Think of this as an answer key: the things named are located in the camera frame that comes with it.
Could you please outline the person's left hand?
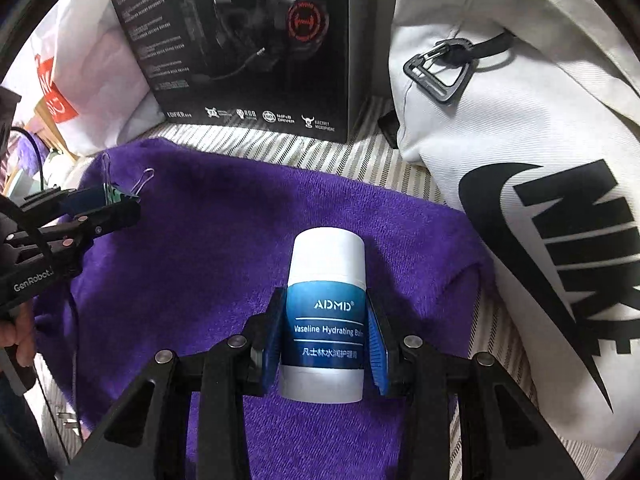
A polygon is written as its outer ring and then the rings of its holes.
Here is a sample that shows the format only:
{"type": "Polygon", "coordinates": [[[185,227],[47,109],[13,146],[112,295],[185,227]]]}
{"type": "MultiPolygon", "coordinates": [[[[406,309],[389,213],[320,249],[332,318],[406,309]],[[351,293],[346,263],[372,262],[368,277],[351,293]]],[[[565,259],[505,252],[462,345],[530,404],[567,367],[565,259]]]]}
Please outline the person's left hand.
{"type": "Polygon", "coordinates": [[[1,345],[6,348],[16,346],[17,364],[21,367],[32,366],[37,349],[31,301],[21,305],[12,322],[1,322],[1,345]]]}

